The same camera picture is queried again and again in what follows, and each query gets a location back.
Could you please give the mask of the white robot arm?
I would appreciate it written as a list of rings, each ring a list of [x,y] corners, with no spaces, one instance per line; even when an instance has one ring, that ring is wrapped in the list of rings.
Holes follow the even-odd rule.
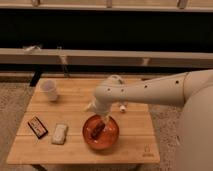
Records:
[[[115,102],[181,106],[175,171],[213,171],[213,69],[130,85],[112,75],[96,86],[87,109],[106,116]]]

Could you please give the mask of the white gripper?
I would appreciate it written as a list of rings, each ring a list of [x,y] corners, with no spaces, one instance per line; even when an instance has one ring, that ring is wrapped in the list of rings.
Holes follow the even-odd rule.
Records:
[[[99,116],[107,116],[110,113],[110,109],[110,104],[103,103],[98,100],[92,100],[86,107],[88,112],[93,112]]]

